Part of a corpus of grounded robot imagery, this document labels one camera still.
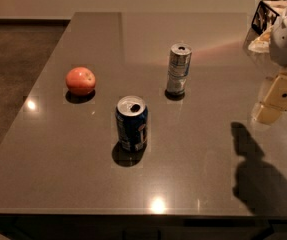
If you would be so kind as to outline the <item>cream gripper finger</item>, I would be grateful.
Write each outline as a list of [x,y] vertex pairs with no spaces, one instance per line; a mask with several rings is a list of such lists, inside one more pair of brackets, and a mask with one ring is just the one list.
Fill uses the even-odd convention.
[[281,117],[282,114],[283,111],[281,109],[263,102],[256,103],[252,110],[253,119],[266,125],[273,124]]

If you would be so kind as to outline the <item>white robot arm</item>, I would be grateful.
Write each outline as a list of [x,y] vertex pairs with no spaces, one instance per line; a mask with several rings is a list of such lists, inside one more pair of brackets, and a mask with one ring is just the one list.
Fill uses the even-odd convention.
[[267,53],[281,71],[270,78],[266,94],[253,110],[256,121],[270,125],[287,111],[287,0],[261,0],[251,23],[257,37],[248,50]]

